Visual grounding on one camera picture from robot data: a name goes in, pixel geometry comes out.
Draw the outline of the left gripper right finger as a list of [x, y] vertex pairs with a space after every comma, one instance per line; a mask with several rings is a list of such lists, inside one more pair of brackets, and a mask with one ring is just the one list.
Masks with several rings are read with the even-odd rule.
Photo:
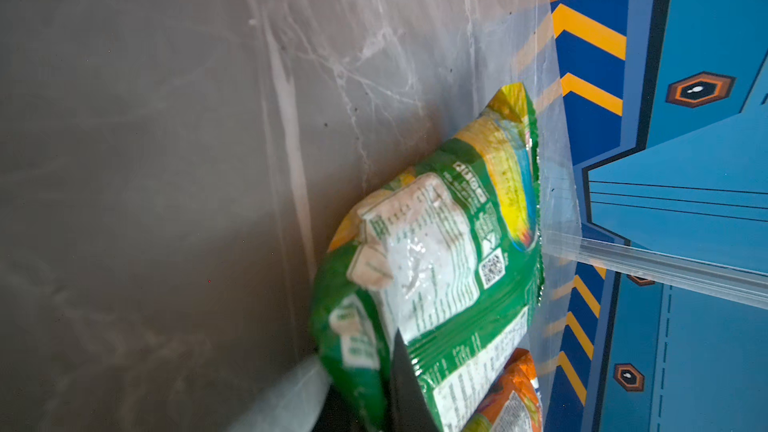
[[389, 388], [392, 431], [438, 432], [399, 332], [394, 339]]

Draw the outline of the green twin snack pack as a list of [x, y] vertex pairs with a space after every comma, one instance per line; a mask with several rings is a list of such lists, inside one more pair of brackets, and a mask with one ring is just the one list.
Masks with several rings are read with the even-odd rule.
[[344, 217], [309, 328], [367, 430], [391, 427], [397, 345], [436, 427], [468, 422], [540, 302], [540, 225], [536, 112], [520, 83]]

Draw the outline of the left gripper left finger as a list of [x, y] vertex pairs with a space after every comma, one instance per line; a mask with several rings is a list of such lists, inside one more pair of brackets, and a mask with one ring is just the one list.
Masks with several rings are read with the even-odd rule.
[[319, 357], [307, 357], [262, 391], [227, 431], [311, 431], [329, 389], [330, 379]]

